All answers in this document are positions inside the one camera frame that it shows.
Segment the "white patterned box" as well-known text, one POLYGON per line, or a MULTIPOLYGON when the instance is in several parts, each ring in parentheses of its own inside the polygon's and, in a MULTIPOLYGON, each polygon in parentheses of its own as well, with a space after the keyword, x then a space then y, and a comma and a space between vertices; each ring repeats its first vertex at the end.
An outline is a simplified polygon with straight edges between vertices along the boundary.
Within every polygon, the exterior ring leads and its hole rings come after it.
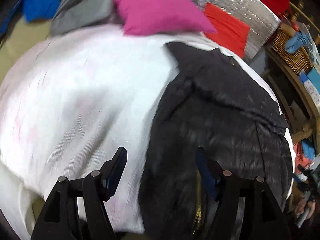
POLYGON ((320 103, 320 97, 319 97, 319 92, 317 88, 313 85, 311 80, 308 78, 306 73, 304 71, 300 72, 299 74, 299 79, 302 82, 303 86, 311 96, 313 103, 317 108, 319 108, 319 103, 320 103))

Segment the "silver bubble foil sheet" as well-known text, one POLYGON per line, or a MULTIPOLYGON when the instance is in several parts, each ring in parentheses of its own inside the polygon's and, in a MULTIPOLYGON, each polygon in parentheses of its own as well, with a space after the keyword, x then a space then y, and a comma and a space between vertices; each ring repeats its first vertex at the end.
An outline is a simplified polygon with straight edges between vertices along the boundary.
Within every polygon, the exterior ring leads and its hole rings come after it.
POLYGON ((249 25, 244 60, 251 61, 261 47, 274 34, 280 19, 260 0, 191 0, 198 8, 204 9, 211 3, 249 25))

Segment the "wicker basket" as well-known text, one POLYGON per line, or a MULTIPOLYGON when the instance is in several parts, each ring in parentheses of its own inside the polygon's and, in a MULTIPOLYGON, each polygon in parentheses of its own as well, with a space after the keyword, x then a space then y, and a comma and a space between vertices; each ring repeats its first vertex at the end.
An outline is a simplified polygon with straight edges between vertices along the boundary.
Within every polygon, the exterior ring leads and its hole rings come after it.
POLYGON ((288 28, 279 27, 273 39, 271 49, 276 52, 288 67, 296 74, 308 74, 313 64, 304 45, 296 45, 295 32, 288 28))

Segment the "wooden shelf table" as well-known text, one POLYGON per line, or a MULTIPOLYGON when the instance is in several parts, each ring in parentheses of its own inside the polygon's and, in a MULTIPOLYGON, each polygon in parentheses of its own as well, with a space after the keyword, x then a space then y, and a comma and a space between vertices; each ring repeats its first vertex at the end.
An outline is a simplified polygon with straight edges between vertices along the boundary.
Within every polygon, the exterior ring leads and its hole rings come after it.
POLYGON ((264 47, 266 69, 263 79, 273 89, 287 122, 294 143, 309 139, 319 145, 319 111, 299 77, 271 48, 264 47))

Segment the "wooden stair railing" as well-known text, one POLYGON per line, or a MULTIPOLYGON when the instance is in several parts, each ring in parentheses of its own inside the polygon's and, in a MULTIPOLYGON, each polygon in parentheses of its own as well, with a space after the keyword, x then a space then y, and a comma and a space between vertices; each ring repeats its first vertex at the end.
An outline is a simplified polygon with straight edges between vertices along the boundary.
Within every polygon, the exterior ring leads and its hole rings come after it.
POLYGON ((311 31, 312 39, 319 46, 319 24, 317 24, 317 10, 308 0, 289 0, 292 10, 292 21, 300 20, 311 31))

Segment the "black puffer jacket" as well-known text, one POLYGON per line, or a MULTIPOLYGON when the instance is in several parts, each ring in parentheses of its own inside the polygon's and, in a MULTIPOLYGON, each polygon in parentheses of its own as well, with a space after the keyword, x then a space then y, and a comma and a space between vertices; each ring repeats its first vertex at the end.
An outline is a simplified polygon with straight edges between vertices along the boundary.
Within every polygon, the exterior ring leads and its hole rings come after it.
MULTIPOLYGON (((245 179, 263 177, 283 211, 291 187, 287 122, 278 104, 235 58, 219 49, 166 44, 178 75, 153 119, 139 189, 145 234, 151 239, 207 239, 217 202, 206 193, 195 162, 207 160, 245 179)), ((240 198, 231 239, 240 239, 240 198)))

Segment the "blue jacket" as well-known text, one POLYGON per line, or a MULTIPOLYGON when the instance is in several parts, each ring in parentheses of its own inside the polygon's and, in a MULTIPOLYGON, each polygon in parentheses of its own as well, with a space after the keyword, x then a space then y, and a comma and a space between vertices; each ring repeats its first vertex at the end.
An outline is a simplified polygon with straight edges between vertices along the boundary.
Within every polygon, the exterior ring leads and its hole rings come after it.
POLYGON ((8 9, 1 11, 3 14, 1 16, 1 35, 5 34, 12 17, 20 7, 25 20, 31 22, 52 18, 59 7, 59 3, 60 0, 17 0, 8 9))

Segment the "grey garment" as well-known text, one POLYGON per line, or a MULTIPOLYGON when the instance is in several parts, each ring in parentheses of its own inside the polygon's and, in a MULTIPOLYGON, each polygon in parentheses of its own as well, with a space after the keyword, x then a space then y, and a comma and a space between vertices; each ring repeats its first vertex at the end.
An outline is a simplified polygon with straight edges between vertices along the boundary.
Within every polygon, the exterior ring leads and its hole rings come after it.
POLYGON ((50 36, 106 23, 113 14, 113 0, 62 0, 52 19, 50 36))

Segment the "light blue cloth in basket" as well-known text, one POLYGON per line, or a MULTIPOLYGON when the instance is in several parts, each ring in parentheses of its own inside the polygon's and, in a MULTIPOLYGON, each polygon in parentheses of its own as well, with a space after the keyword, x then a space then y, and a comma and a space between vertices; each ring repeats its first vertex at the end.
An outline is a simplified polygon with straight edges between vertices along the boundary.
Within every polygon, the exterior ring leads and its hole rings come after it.
POLYGON ((296 32, 295 35, 285 43, 285 51, 293 54, 301 47, 309 47, 312 45, 312 39, 309 35, 296 32))

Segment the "pink pillow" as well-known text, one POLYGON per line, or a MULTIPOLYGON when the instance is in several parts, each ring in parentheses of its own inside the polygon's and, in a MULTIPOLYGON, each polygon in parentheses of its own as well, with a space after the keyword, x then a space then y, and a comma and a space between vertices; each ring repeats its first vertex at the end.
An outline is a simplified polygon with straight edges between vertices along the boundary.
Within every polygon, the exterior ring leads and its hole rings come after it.
POLYGON ((114 0, 114 5, 127 35, 216 32, 204 13, 190 0, 114 0))

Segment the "red-orange pillow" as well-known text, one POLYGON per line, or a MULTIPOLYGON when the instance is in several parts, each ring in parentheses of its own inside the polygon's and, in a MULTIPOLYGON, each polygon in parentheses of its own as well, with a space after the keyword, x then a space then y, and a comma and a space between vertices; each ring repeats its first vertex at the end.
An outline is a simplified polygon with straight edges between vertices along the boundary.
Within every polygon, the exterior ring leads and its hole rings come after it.
POLYGON ((250 26, 211 3, 206 3, 204 14, 216 29, 204 35, 243 58, 250 26))

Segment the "teal blue box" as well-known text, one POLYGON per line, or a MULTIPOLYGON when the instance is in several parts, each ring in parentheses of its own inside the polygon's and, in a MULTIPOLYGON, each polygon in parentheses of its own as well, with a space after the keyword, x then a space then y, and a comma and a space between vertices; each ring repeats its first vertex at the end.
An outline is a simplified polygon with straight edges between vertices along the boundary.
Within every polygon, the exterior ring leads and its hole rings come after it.
POLYGON ((312 68, 312 70, 307 74, 307 77, 320 94, 320 74, 317 72, 317 70, 312 68))

